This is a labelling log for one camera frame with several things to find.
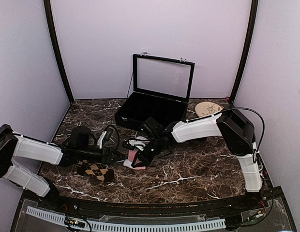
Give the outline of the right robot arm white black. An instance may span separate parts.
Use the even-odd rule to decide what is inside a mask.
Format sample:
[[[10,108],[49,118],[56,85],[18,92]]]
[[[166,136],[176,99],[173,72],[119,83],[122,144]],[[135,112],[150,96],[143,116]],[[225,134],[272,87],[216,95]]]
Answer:
[[[249,192],[242,199],[242,206],[252,210],[261,201],[258,193],[263,181],[258,164],[260,144],[256,142],[253,123],[241,113],[242,108],[229,108],[215,114],[190,120],[174,121],[167,126],[159,124],[154,118],[148,118],[139,128],[146,134],[148,143],[139,148],[132,161],[132,167],[151,164],[153,158],[171,143],[223,137],[228,150],[237,157],[245,180],[245,189]]]

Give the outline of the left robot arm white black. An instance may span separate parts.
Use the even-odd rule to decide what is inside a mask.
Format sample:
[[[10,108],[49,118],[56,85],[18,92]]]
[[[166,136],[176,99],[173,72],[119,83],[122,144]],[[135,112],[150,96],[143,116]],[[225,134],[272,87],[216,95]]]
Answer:
[[[0,127],[0,178],[35,193],[44,198],[44,202],[53,211],[63,207],[63,199],[53,184],[19,164],[16,158],[27,158],[69,167],[79,162],[85,163],[85,174],[100,177],[108,181],[111,170],[100,164],[112,164],[124,159],[124,155],[115,148],[105,146],[115,127],[109,125],[99,138],[85,126],[78,126],[61,145],[40,141],[21,135],[12,130],[10,125]]]

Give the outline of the pink teal patterned sock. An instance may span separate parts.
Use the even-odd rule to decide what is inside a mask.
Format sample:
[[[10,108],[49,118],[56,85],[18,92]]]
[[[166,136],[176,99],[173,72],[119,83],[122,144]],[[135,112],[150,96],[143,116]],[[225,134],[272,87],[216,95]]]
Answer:
[[[124,167],[127,167],[127,168],[130,168],[130,169],[133,169],[133,170],[145,170],[146,169],[146,166],[142,166],[142,167],[132,167],[132,163],[133,163],[133,160],[134,160],[134,157],[137,153],[137,150],[129,150],[128,152],[128,158],[123,162],[123,166]]]

